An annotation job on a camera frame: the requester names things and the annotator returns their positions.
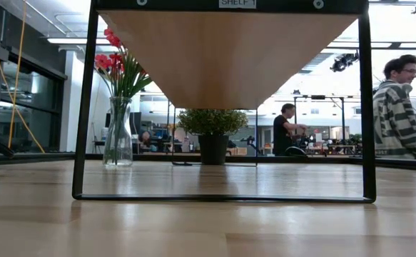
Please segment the black metal frame stand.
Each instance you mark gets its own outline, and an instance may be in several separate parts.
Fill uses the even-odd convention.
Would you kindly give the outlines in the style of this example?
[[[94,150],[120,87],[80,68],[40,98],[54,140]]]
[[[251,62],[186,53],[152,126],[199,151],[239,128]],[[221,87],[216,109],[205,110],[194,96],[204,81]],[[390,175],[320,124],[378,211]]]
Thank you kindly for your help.
[[[341,111],[341,143],[346,142],[346,132],[345,132],[345,97],[344,96],[326,96],[326,95],[301,95],[294,96],[293,103],[295,104],[295,122],[298,121],[298,99],[302,99],[303,102],[331,102],[334,106],[340,109]]]

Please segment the black table border rail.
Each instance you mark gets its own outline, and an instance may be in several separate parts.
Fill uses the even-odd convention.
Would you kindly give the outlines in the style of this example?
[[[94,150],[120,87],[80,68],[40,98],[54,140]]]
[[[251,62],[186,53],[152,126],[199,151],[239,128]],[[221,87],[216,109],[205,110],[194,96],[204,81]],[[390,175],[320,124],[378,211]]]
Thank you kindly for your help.
[[[13,163],[37,163],[49,161],[71,161],[74,153],[20,153],[12,158],[0,154],[0,165]],[[199,163],[198,155],[152,155],[138,154],[133,157],[134,161],[162,161],[162,162],[188,162]],[[310,164],[352,164],[362,165],[362,158],[355,156],[309,156],[309,157],[269,157],[269,156],[226,156],[226,163],[310,163]],[[400,160],[390,158],[378,158],[375,160],[377,167],[397,168],[416,171],[416,160]]]

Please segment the black framed glass partition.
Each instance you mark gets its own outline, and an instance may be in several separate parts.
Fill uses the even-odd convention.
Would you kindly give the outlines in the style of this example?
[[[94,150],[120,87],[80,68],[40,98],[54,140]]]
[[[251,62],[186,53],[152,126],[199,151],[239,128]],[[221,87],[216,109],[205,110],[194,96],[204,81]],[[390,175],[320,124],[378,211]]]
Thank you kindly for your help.
[[[57,152],[65,53],[41,37],[0,42],[0,142],[15,152]]]

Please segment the green potted plant black pot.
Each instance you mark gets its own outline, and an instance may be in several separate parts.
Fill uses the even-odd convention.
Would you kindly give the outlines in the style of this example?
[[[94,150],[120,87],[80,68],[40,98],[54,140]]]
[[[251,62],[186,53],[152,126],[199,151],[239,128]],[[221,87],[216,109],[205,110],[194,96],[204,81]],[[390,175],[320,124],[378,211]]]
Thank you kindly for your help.
[[[229,136],[248,125],[247,115],[235,109],[185,109],[178,118],[185,132],[198,137],[205,165],[223,165]]]

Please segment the black upright monitor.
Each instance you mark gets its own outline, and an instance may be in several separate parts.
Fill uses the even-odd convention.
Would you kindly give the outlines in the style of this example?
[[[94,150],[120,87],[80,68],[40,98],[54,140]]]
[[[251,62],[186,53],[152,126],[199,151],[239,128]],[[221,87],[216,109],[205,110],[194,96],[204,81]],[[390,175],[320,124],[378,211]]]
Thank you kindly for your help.
[[[105,127],[108,128],[111,123],[111,113],[106,114]],[[130,112],[129,124],[132,134],[138,134],[141,131],[141,112]]]

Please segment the person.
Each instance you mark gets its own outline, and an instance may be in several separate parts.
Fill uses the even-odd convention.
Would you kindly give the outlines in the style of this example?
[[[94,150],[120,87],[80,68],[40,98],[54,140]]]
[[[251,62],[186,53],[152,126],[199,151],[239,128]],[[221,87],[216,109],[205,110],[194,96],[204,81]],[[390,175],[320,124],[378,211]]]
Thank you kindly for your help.
[[[401,55],[385,64],[385,80],[373,94],[375,155],[416,160],[416,116],[410,100],[416,56]]]
[[[281,114],[273,121],[273,153],[275,156],[284,156],[287,148],[293,145],[291,133],[298,128],[306,130],[305,124],[291,124],[288,119],[295,115],[294,104],[284,104]]]

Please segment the wooden shelf black metal frame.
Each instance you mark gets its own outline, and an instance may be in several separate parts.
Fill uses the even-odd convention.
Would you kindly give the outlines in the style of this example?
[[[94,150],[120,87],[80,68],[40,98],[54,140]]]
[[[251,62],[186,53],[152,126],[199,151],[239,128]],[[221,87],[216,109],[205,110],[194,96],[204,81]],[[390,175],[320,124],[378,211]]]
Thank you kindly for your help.
[[[377,197],[368,0],[91,0],[71,195],[86,200],[97,28],[104,20],[182,109],[255,109],[357,22],[362,195]]]

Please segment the long ceiling light fixture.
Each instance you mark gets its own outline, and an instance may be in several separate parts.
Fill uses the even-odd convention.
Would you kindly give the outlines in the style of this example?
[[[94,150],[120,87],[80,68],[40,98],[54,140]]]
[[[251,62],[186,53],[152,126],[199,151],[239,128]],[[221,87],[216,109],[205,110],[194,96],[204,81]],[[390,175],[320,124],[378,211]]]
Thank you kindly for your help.
[[[46,39],[51,44],[58,45],[87,45],[87,38],[47,38]],[[96,45],[109,45],[110,42],[106,38],[97,38]]]
[[[332,42],[327,49],[358,49],[358,42]],[[416,43],[412,42],[372,42],[373,49],[416,49]]]

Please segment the clear glass vase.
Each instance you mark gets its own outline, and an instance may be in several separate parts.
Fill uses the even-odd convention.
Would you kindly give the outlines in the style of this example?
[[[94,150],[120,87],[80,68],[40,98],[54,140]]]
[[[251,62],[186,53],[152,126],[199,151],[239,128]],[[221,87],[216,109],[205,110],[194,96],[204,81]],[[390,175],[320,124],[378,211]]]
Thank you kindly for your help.
[[[130,127],[131,98],[111,97],[111,120],[103,151],[104,166],[131,166],[133,163]]]

